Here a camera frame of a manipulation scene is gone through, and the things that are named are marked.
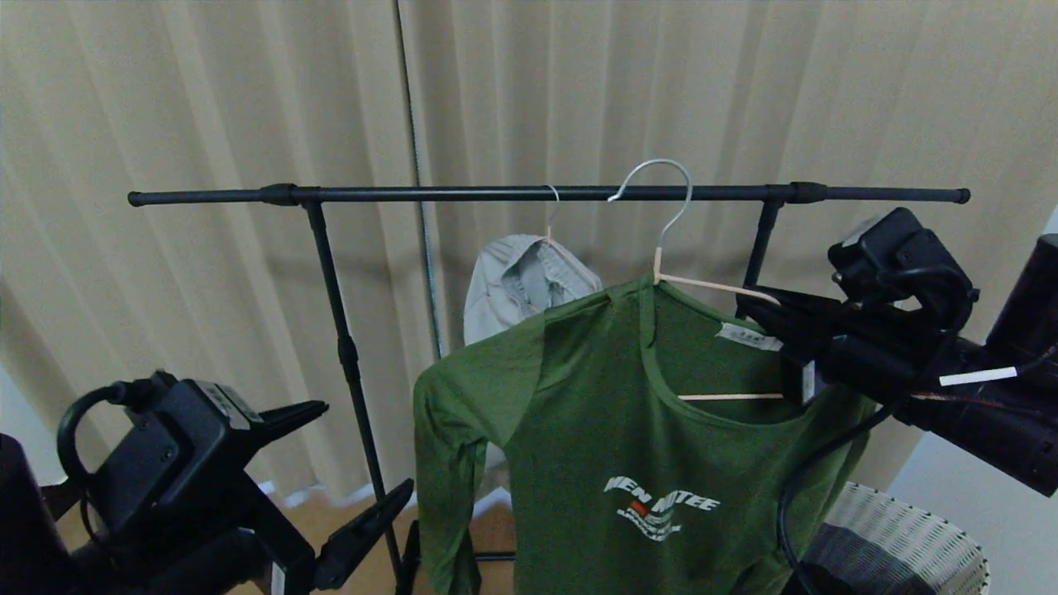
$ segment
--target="laundry basket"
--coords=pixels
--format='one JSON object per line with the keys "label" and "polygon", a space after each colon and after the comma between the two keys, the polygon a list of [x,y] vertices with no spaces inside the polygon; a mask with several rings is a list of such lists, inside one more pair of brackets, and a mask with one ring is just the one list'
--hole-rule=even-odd
{"label": "laundry basket", "polygon": [[922,508],[851,482],[803,561],[860,595],[988,593],[988,560],[964,531]]}

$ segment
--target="shirt logo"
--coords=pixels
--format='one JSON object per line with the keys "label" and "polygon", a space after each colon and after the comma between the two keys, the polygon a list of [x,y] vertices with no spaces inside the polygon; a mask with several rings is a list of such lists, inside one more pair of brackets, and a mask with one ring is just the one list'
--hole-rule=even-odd
{"label": "shirt logo", "polygon": [[627,519],[646,538],[654,541],[664,541],[669,536],[682,530],[682,525],[673,523],[673,512],[677,504],[682,504],[697,510],[713,510],[720,505],[718,500],[704,498],[687,490],[677,489],[668,495],[654,500],[632,477],[615,475],[606,481],[603,493],[620,489],[628,492],[632,498],[627,506],[619,508],[617,516]]}

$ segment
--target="garment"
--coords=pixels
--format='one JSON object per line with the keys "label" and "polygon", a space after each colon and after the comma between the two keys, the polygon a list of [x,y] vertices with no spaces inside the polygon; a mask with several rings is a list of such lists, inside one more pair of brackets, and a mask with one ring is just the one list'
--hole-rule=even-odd
{"label": "garment", "polygon": [[599,276],[557,241],[524,234],[491,241],[470,277],[463,342],[476,343],[601,289]]}
{"label": "garment", "polygon": [[[476,592],[467,533],[485,445],[507,453],[518,534],[517,593],[774,595],[781,485],[811,451],[873,411],[831,386],[769,393],[778,355],[715,337],[745,324],[662,283],[608,289],[470,345],[415,387],[423,565],[439,595]],[[865,437],[806,475],[790,509],[803,551]]]}

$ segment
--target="clothing rack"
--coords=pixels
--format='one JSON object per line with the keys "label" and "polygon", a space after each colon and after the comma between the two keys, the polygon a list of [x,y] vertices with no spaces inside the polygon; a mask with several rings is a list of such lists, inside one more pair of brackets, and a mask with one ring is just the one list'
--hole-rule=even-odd
{"label": "clothing rack", "polygon": [[[618,186],[558,186],[563,201],[605,201],[618,191]],[[622,202],[639,201],[681,201],[687,186],[630,186]],[[743,285],[755,285],[764,265],[764,256],[771,239],[779,211],[785,204],[807,204],[824,200],[868,200],[897,202],[953,202],[964,204],[970,199],[969,191],[932,188],[884,188],[884,187],[828,187],[814,182],[792,182],[789,184],[766,184],[759,186],[694,186],[692,200],[706,201],[759,201],[763,203],[756,223],[756,236],[746,267]],[[327,221],[324,217],[325,202],[553,202],[554,193],[550,186],[412,186],[412,187],[321,187],[297,186],[294,184],[273,184],[259,190],[193,191],[193,192],[132,192],[128,196],[133,206],[150,204],[200,204],[230,202],[263,202],[278,206],[302,206],[308,213],[312,236],[320,254],[327,298],[330,301],[334,328],[338,333],[338,356],[345,374],[346,383],[352,397],[353,413],[360,428],[367,458],[367,470],[371,479],[375,497],[381,500],[385,493],[379,455],[375,447],[375,436],[367,415],[364,391],[360,383],[360,364],[357,345],[349,333],[349,325],[343,309],[342,290],[334,269],[334,256],[327,236]],[[735,315],[745,318],[742,312]],[[418,521],[412,523],[404,553],[401,555],[397,537],[390,526],[385,534],[386,547],[397,579],[397,595],[409,595],[419,567]],[[478,561],[513,560],[510,552],[477,554]]]}

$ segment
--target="light gray garment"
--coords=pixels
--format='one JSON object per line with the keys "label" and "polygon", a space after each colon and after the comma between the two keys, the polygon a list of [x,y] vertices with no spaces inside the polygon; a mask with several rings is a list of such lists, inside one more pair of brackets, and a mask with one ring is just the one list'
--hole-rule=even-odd
{"label": "light gray garment", "polygon": [[[599,275],[559,242],[525,234],[499,238],[486,246],[474,264],[463,307],[463,342],[488,339],[547,308],[600,290]],[[485,468],[504,461],[503,451],[489,445]]]}

